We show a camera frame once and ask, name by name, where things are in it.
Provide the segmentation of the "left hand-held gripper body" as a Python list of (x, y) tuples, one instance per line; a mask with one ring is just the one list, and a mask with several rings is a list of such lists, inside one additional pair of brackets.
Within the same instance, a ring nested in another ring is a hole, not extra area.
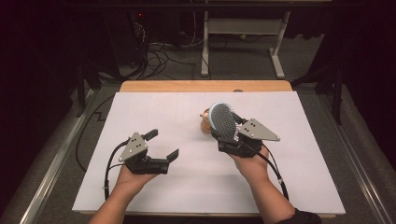
[(148, 155), (149, 147), (142, 134), (134, 133), (128, 140), (119, 157), (126, 167), (137, 175), (168, 173), (170, 162), (167, 159), (153, 159)]

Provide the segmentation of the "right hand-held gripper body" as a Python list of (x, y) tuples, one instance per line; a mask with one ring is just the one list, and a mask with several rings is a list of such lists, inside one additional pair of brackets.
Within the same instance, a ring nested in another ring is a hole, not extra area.
[(241, 158), (252, 158), (262, 150), (262, 141), (276, 141), (280, 137), (256, 119), (246, 120), (242, 125), (233, 122), (218, 128), (218, 148)]

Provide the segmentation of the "light blue hairbrush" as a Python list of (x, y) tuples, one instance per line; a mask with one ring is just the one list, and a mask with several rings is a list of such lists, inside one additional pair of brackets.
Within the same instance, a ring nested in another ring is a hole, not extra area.
[(224, 103), (215, 103), (209, 107), (209, 121), (211, 130), (219, 133), (219, 139), (235, 141), (237, 139), (237, 125), (233, 120), (233, 110)]

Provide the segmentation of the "person's left hand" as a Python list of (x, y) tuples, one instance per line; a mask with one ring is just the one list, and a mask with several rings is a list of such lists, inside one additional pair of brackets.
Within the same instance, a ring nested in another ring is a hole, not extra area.
[(156, 175), (133, 174), (125, 165), (122, 165), (116, 187), (139, 191), (154, 177), (156, 177)]

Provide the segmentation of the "person's right hand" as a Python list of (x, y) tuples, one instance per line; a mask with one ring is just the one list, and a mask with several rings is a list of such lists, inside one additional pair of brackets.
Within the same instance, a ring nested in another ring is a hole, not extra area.
[(241, 158), (235, 155), (230, 155), (230, 157), (233, 159), (240, 174), (249, 184), (257, 184), (269, 179), (268, 163), (262, 158), (268, 157), (266, 149), (263, 148), (259, 155), (255, 155), (252, 158)]

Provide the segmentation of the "black stand leg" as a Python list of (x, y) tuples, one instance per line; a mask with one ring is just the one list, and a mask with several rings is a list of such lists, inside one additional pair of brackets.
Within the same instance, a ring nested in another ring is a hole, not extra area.
[(306, 75), (293, 80), (290, 85), (295, 88), (303, 83), (316, 82), (317, 94), (332, 94), (332, 115), (338, 125), (341, 121), (343, 66), (339, 63), (325, 63), (321, 67), (309, 71)]
[(100, 89), (102, 85), (99, 78), (99, 70), (95, 63), (88, 60), (80, 60), (77, 66), (78, 118), (82, 116), (86, 107), (85, 84), (88, 84), (93, 90)]

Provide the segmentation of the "black sleeve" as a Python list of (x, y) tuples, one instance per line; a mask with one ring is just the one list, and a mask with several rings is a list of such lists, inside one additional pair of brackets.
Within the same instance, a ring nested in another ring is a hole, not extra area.
[(277, 224), (322, 224), (322, 219), (314, 213), (295, 210), (295, 214)]

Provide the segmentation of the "metal floor rail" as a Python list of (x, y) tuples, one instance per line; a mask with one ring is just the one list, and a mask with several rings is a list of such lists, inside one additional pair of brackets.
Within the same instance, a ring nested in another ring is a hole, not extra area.
[(87, 117), (86, 110), (96, 95), (97, 91), (88, 90), (83, 95), (86, 103), (83, 108), (77, 102), (77, 95), (71, 95), (74, 100), (71, 109), (49, 137), (22, 181), (22, 196), (27, 205), (22, 209), (17, 224), (36, 223), (71, 152), (71, 145)]
[(346, 132), (344, 131), (344, 127), (336, 122), (328, 97), (319, 96), (319, 99), (332, 122), (332, 126), (335, 128), (342, 142), (343, 149), (346, 154), (346, 160), (361, 188), (362, 194), (373, 211), (376, 221), (378, 224), (396, 224), (396, 220), (393, 221), (391, 219), (390, 212), (386, 208), (384, 201), (381, 199), (378, 189), (366, 172), (367, 165), (363, 164), (359, 159), (355, 148), (352, 146)]

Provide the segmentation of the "white metal stand frame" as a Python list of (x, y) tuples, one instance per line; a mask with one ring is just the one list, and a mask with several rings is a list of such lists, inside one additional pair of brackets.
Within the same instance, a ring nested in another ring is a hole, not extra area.
[(204, 38), (201, 60), (201, 75), (209, 75), (209, 48), (208, 38), (210, 35), (275, 35), (276, 44), (269, 48), (270, 58), (279, 79), (284, 79), (285, 74), (278, 52), (286, 32), (290, 18), (290, 12), (286, 11), (282, 19), (259, 20), (259, 19), (210, 19), (208, 12), (204, 16)]

